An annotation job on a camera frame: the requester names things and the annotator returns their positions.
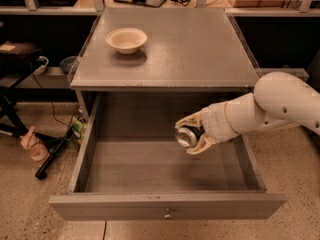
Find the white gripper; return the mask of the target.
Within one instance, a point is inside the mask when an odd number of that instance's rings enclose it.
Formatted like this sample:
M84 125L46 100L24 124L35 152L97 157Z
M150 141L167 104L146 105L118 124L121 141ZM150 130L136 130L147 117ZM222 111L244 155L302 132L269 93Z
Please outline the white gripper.
M188 148L186 153L198 155L212 145L227 142L238 136L238 133L230 126L226 115L226 102L211 104L198 112L188 115L175 123L175 128L185 126L200 129L202 126L206 134L202 134L194 147Z

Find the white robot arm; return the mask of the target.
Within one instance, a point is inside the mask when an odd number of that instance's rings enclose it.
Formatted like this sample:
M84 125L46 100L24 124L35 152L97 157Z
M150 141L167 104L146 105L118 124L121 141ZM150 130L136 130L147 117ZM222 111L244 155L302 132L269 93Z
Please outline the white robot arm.
M247 132L297 126L320 134L320 93L292 74L271 72L251 93L177 121L175 137L188 154L197 155Z

